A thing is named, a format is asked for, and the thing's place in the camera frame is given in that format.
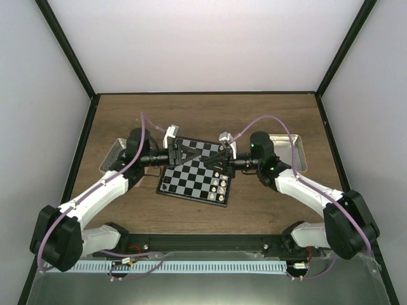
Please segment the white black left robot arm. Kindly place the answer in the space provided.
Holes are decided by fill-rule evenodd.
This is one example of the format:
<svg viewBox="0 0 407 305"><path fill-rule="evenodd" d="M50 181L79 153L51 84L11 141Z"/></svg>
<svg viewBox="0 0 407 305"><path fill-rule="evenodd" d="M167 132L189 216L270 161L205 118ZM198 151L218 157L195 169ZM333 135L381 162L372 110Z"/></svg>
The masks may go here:
<svg viewBox="0 0 407 305"><path fill-rule="evenodd" d="M29 250L38 269L48 263L59 271L71 269L82 256L109 250L117 257L130 249L130 241L113 225L87 230L87 224L110 202L127 193L150 166L175 167L199 156L199 151L173 141L160 149L145 128L130 132L126 147L93 186L58 207L45 206L38 215Z"/></svg>

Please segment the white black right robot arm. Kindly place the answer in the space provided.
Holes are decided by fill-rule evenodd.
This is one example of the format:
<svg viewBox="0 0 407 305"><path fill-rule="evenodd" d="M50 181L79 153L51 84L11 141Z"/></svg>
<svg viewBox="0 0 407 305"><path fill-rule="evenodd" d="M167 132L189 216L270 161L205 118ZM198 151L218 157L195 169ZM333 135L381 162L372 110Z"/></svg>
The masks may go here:
<svg viewBox="0 0 407 305"><path fill-rule="evenodd" d="M360 193L331 189L299 174L277 156L266 132L252 133L250 151L242 154L237 153L229 133L219 139L219 152L201 158L207 168L228 177L234 177L237 170L252 170L264 186L298 200L322 217L321 223L299 221L286 229L282 240L286 254L296 256L305 247L328 248L349 260L371 249L380 230Z"/></svg>

